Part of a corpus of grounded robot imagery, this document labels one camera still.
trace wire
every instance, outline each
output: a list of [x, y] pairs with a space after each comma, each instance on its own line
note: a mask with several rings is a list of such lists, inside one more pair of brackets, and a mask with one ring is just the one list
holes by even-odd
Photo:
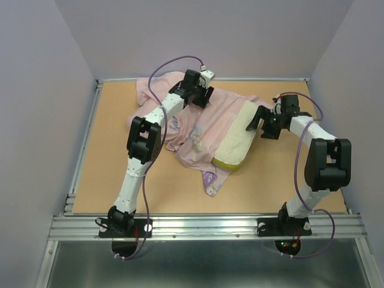
[[299, 236], [298, 236], [298, 239], [295, 242], [295, 246], [298, 245], [299, 241], [300, 241], [300, 237], [301, 237], [301, 235], [300, 235], [300, 228], [298, 228], [298, 232], [299, 232]]
[[[166, 136], [167, 136], [167, 122], [168, 122], [168, 119], [167, 119], [167, 111], [165, 110], [163, 104], [161, 103], [161, 100], [156, 96], [155, 92], [152, 90], [151, 88], [151, 81], [152, 81], [152, 78], [155, 76], [155, 74], [160, 70], [162, 69], [164, 66], [172, 63], [172, 62], [175, 62], [177, 60], [181, 60], [181, 59], [185, 59], [185, 58], [192, 58], [192, 59], [196, 59], [200, 62], [201, 66], [204, 66], [204, 63], [203, 61], [196, 57], [196, 56], [192, 56], [192, 55], [185, 55], [185, 56], [180, 56], [180, 57], [177, 57], [177, 58], [174, 58], [172, 60], [169, 60], [167, 62], [165, 62], [163, 65], [159, 66], [149, 77], [148, 79], [148, 90], [150, 91], [150, 93], [152, 94], [152, 96], [156, 99], [156, 102], [160, 105], [160, 108], [163, 110], [163, 113], [164, 113], [164, 136], [163, 136], [163, 139], [161, 140], [161, 147], [163, 147], [163, 144], [166, 140]], [[149, 227], [149, 205], [148, 205], [148, 200], [146, 198], [146, 193], [145, 193], [145, 180], [146, 180], [146, 176], [148, 174], [148, 171], [150, 170], [150, 168], [152, 167], [152, 165], [155, 163], [155, 161], [157, 160], [157, 158], [148, 166], [148, 168], [145, 170], [145, 175], [143, 177], [143, 184], [142, 184], [142, 188], [143, 188], [143, 198], [144, 198], [144, 204], [145, 204], [145, 209], [146, 209], [146, 225], [147, 227]], [[143, 241], [141, 243], [140, 246], [138, 246], [138, 248], [136, 248], [135, 252], [131, 255], [131, 256], [128, 256], [128, 257], [121, 257], [122, 260], [131, 260], [133, 258], [135, 258], [138, 253], [141, 251], [141, 249], [143, 248], [144, 244], [145, 244], [145, 241], [147, 240], [148, 238], [148, 230], [145, 232], [145, 235], [144, 235], [144, 238], [143, 238]]]
[[[312, 100], [309, 96], [303, 94], [303, 93], [300, 93], [300, 92], [284, 92], [284, 93], [281, 93], [277, 99], [280, 99], [282, 96], [284, 95], [287, 95], [287, 94], [297, 94], [297, 95], [300, 95], [300, 96], [303, 96], [304, 98], [310, 100], [316, 107], [317, 109], [319, 110], [320, 112], [320, 117], [319, 118], [316, 118], [316, 119], [313, 119], [314, 121], [321, 121], [324, 119], [324, 114], [323, 114], [323, 110], [320, 108], [320, 106], [314, 101]], [[298, 145], [298, 150], [296, 152], [296, 158], [295, 158], [295, 168], [294, 168], [294, 172], [293, 172], [293, 181], [295, 183], [295, 190], [296, 190], [296, 193], [301, 201], [301, 203], [303, 204], [303, 206], [310, 212], [313, 212], [313, 213], [317, 213], [317, 212], [324, 212], [325, 214], [328, 215], [329, 219], [331, 219], [331, 222], [332, 222], [332, 234], [331, 234], [331, 238], [329, 239], [329, 241], [327, 242], [327, 244], [319, 251], [317, 252], [314, 252], [314, 253], [311, 253], [311, 254], [308, 254], [308, 255], [303, 255], [303, 256], [293, 256], [293, 255], [288, 255], [288, 254], [285, 254], [289, 257], [292, 257], [292, 258], [298, 258], [298, 259], [304, 259], [304, 258], [310, 258], [310, 257], [313, 257], [313, 256], [316, 256], [316, 255], [319, 255], [321, 253], [323, 253], [326, 249], [328, 249], [328, 247], [332, 244], [332, 241], [334, 240], [335, 238], [335, 230], [336, 230], [336, 225], [335, 225], [335, 220], [334, 218], [332, 217], [331, 213], [329, 213], [327, 210], [324, 210], [324, 209], [316, 209], [316, 210], [312, 210], [307, 204], [306, 202], [304, 201], [304, 199], [302, 198], [301, 194], [300, 194], [300, 191], [299, 191], [299, 186], [298, 186], [298, 165], [299, 165], [299, 158], [300, 158], [300, 150], [301, 150], [301, 146], [302, 146], [302, 143], [304, 141], [304, 136], [305, 134], [307, 133], [310, 125], [313, 123], [313, 121], [309, 122], [303, 129], [302, 133], [301, 133], [301, 136], [300, 136], [300, 140], [299, 140], [299, 145]]]
[[135, 226], [135, 228], [133, 230], [134, 230], [134, 238], [136, 240], [136, 243], [138, 243], [138, 241], [139, 241], [139, 230], [138, 230], [137, 226]]
[[100, 217], [96, 218], [96, 219], [95, 219], [95, 223], [96, 223], [96, 225], [97, 225], [98, 227], [101, 227], [101, 228], [104, 228], [104, 229], [108, 229], [108, 226], [106, 226], [105, 224], [102, 224], [101, 221], [102, 221], [102, 218], [100, 218]]
[[[294, 231], [293, 238], [290, 242], [293, 242], [295, 240], [295, 237], [296, 237], [296, 231]], [[297, 244], [299, 242], [299, 239], [300, 239], [300, 228], [298, 228], [298, 238], [297, 238], [295, 244]]]

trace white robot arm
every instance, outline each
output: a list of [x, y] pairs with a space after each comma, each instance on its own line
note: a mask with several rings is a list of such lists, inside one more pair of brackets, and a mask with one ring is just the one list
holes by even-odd
[[300, 230], [301, 235], [310, 235], [308, 216], [313, 208], [329, 193], [345, 187], [350, 182], [351, 143], [338, 139], [324, 131], [307, 112], [301, 112], [298, 95], [283, 95], [274, 99], [275, 106], [268, 109], [260, 106], [247, 130], [256, 129], [263, 119], [262, 138], [278, 139], [281, 129], [301, 137], [309, 123], [303, 142], [309, 147], [304, 170], [305, 183], [298, 188], [299, 194], [286, 202], [278, 213], [259, 229], [259, 236], [292, 236]]
[[164, 111], [167, 119], [171, 119], [188, 104], [205, 108], [214, 90], [210, 86], [214, 77], [215, 73], [204, 66], [201, 72], [187, 70], [184, 79], [169, 90], [161, 102], [162, 107], [157, 106], [144, 117], [137, 116], [132, 120], [127, 142], [127, 171], [120, 193], [109, 209], [108, 218], [98, 218], [104, 221], [101, 227], [112, 230], [115, 236], [129, 234], [143, 177], [161, 151], [161, 128], [166, 125]]

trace white wall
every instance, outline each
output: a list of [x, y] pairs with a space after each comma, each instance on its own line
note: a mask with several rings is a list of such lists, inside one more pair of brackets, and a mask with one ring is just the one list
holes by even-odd
[[355, 0], [310, 80], [323, 126], [352, 142], [352, 179], [343, 190], [360, 212], [384, 275], [384, 1]]
[[0, 8], [0, 286], [34, 287], [94, 78], [52, 0]]
[[184, 54], [218, 77], [309, 77], [353, 2], [55, 1], [97, 79], [148, 76]]

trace pink cloth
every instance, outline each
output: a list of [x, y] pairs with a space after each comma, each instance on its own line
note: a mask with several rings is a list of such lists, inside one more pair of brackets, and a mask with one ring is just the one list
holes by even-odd
[[[168, 90], [184, 77], [182, 72], [167, 73], [156, 78], [151, 88], [163, 101]], [[158, 106], [148, 91], [148, 78], [136, 82], [137, 102], [141, 107], [129, 117], [128, 126], [135, 116], [143, 117]], [[206, 192], [215, 196], [230, 172], [211, 163], [219, 147], [245, 101], [268, 106], [257, 96], [243, 97], [234, 92], [215, 88], [205, 109], [188, 105], [168, 120], [167, 149], [175, 151], [175, 157], [188, 168], [203, 172]]]

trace wooden table surface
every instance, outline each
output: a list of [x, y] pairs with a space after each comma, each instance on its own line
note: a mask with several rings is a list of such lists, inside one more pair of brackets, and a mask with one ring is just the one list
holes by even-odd
[[[284, 91], [308, 94], [304, 82], [214, 82], [214, 87], [257, 95], [272, 103]], [[127, 168], [127, 118], [138, 108], [135, 82], [106, 82], [97, 107], [73, 212], [107, 212], [119, 194]], [[313, 105], [300, 99], [302, 111], [315, 115]], [[212, 198], [205, 194], [202, 173], [185, 168], [173, 152], [162, 150], [149, 171], [146, 192], [151, 213], [246, 213], [278, 212], [295, 195], [293, 163], [298, 137], [283, 130], [279, 140], [256, 136], [244, 165], [233, 172]], [[308, 148], [299, 163], [299, 185], [304, 181]], [[323, 199], [318, 208], [345, 212], [341, 192]], [[137, 212], [144, 212], [143, 197]]]

